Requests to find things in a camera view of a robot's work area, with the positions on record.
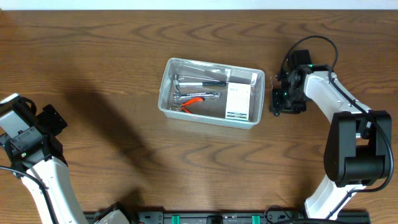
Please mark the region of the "red handled pliers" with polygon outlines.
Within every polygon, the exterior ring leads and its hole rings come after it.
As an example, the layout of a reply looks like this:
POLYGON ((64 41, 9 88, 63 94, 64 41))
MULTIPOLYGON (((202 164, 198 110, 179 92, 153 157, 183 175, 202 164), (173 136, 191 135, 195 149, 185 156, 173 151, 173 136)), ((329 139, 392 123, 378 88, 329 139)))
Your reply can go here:
POLYGON ((205 99, 203 97, 194 97, 184 103, 174 104, 174 105, 172 105, 172 107, 170 109, 175 110, 175 111, 184 112, 184 113, 191 113, 191 111, 187 108, 187 106, 190 106, 195 103, 204 102, 204 100, 205 99))

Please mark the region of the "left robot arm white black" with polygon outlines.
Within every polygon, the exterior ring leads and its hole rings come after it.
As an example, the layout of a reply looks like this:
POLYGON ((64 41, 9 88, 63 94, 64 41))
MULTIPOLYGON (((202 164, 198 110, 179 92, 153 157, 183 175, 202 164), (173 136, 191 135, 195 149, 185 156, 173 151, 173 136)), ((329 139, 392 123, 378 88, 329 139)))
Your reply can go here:
POLYGON ((1 101, 1 147, 7 167, 27 187, 43 223, 130 223, 118 204, 88 215, 70 182, 63 146, 56 138, 67 123, 52 105, 41 113, 33 101, 17 94, 1 101))

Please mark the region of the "clear plastic container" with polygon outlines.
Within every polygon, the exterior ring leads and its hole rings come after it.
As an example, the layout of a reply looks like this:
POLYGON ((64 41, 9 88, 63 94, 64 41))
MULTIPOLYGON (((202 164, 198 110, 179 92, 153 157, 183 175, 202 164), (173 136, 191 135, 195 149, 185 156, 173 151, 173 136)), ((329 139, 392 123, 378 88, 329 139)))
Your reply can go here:
POLYGON ((167 62, 162 78, 158 107, 168 118, 251 129, 261 120, 265 95, 265 77, 266 75, 262 70, 254 68, 171 58, 167 62), (221 92, 219 98, 204 98, 204 102, 187 106, 191 113, 184 113, 170 109, 174 104, 184 103, 190 100, 173 97, 173 93, 176 92, 173 84, 175 75, 178 75, 178 80, 180 82, 225 81, 226 86, 180 87, 180 93, 221 92), (249 121, 225 118, 229 82, 248 84, 251 86, 249 121))

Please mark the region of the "small hammer black handle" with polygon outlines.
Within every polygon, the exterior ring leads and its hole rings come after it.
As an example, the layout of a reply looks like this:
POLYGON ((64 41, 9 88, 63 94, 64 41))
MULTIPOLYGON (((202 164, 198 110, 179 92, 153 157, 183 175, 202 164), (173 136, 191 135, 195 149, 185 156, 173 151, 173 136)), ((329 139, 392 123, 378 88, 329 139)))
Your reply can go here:
POLYGON ((197 86, 226 86, 225 81, 207 81, 207 82, 180 82, 178 75, 174 76, 173 79, 174 89, 177 93, 180 93, 180 87, 197 87, 197 86))

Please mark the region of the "black yellow screwdriver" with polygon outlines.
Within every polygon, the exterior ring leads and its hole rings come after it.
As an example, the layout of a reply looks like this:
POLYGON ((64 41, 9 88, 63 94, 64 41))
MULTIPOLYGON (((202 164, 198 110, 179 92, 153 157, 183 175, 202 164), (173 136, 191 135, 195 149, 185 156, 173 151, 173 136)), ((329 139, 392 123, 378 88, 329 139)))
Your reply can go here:
POLYGON ((275 106, 275 104, 277 103, 277 100, 275 99, 274 96, 274 82, 272 77, 270 77, 270 84, 271 84, 271 104, 270 104, 270 109, 269 111, 274 115, 274 116, 279 116, 279 109, 278 107, 275 106))

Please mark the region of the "white blue cardboard box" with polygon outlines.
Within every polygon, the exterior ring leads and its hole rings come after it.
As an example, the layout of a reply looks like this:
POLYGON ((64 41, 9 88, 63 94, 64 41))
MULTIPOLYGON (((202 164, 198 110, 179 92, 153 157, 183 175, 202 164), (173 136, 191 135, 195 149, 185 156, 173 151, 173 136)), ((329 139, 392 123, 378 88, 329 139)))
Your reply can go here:
POLYGON ((249 121, 251 86, 242 83, 228 83, 226 119, 249 121))

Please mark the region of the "black mounting rail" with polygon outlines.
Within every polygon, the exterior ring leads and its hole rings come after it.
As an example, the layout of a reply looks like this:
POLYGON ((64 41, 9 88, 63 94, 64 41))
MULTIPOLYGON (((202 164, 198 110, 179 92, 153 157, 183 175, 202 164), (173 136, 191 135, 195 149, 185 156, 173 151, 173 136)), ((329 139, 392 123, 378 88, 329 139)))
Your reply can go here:
MULTIPOLYGON (((94 223, 100 212, 85 212, 88 223, 94 223)), ((238 213, 164 213, 137 212, 133 214, 131 223, 145 224, 210 224, 210 223, 278 223, 291 219, 306 218, 302 212, 281 209, 272 209, 266 212, 238 212, 238 213)), ((370 224, 371 219, 368 212, 340 212, 336 222, 370 224)))

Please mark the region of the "silver wrench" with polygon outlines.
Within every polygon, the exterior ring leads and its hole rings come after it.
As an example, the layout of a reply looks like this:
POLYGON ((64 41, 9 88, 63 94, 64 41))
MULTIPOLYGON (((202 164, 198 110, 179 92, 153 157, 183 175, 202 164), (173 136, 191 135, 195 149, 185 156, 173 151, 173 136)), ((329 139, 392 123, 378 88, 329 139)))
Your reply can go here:
POLYGON ((221 96, 220 91, 209 91, 209 92, 199 92, 199 93, 173 93, 174 98, 181 99, 191 99, 191 98, 219 98, 221 96))

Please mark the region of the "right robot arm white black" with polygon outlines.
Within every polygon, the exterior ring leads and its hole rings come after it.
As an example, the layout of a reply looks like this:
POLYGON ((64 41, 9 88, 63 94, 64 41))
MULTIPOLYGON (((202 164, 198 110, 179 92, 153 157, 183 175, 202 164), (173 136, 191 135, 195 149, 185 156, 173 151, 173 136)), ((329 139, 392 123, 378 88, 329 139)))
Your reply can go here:
POLYGON ((336 220, 358 193, 387 187, 394 171, 391 117, 359 102, 328 65, 283 68, 277 93, 298 113, 297 103, 312 100, 330 122, 323 156, 325 177, 304 203, 310 219, 336 220))

